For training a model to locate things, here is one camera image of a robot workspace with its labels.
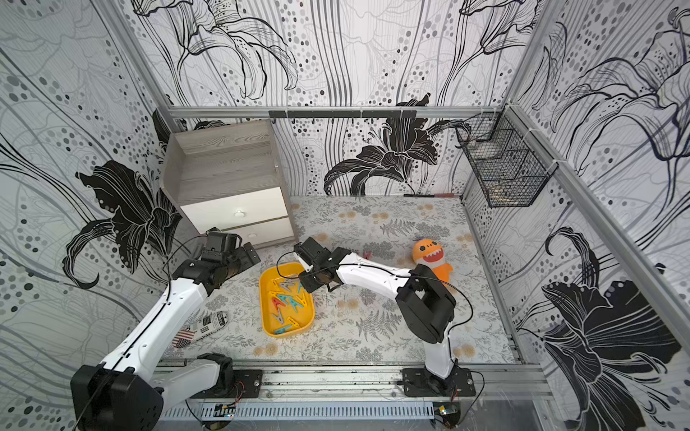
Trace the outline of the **yellow plastic storage tray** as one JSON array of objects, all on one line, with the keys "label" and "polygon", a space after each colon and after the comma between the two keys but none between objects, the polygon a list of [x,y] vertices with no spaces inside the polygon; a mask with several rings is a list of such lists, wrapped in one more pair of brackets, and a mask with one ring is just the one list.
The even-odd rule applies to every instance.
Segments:
[{"label": "yellow plastic storage tray", "polygon": [[306,332],[314,322],[314,299],[299,282],[297,262],[267,269],[260,277],[262,328],[273,338]]}]

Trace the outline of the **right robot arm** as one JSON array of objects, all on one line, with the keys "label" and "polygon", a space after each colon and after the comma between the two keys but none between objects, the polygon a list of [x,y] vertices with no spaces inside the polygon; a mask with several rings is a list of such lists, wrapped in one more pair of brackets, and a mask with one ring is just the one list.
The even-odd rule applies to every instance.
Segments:
[{"label": "right robot arm", "polygon": [[311,237],[296,244],[293,254],[303,267],[299,283],[309,294],[352,286],[395,301],[408,329],[424,342],[426,371],[438,379],[450,377],[455,361],[448,337],[456,299],[429,267],[389,267],[341,247],[330,251]]}]

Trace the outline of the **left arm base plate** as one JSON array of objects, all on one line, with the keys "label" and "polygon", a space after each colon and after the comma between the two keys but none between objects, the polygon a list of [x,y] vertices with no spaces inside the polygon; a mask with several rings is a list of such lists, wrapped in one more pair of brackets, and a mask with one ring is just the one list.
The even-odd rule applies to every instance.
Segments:
[{"label": "left arm base plate", "polygon": [[262,388],[263,371],[260,369],[239,369],[222,371],[218,388],[213,394],[219,398],[257,399]]}]

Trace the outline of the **teal clothespin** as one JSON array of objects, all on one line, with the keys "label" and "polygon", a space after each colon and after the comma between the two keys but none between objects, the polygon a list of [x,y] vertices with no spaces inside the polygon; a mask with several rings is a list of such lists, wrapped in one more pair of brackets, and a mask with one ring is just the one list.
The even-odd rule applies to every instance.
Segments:
[{"label": "teal clothespin", "polygon": [[294,296],[278,294],[278,299],[285,305],[291,306],[294,312],[298,312],[305,307],[305,304],[298,298],[294,298]]}]

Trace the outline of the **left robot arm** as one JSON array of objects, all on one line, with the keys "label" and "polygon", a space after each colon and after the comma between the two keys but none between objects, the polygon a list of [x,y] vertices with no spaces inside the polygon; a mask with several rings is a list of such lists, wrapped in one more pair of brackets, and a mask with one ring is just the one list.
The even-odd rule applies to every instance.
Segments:
[{"label": "left robot arm", "polygon": [[260,257],[240,235],[213,228],[195,258],[168,270],[168,286],[143,321],[98,365],[81,366],[70,381],[75,430],[152,430],[168,409],[209,391],[244,395],[233,360],[199,356],[191,365],[155,378],[156,367],[183,323],[230,278],[251,269]]}]

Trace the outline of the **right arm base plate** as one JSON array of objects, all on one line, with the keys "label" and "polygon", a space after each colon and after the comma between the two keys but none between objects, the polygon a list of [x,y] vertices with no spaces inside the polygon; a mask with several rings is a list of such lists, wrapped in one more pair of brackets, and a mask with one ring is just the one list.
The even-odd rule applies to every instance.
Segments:
[{"label": "right arm base plate", "polygon": [[426,368],[403,368],[402,380],[398,385],[410,398],[474,397],[477,394],[470,370],[457,366],[446,378],[437,377]]}]

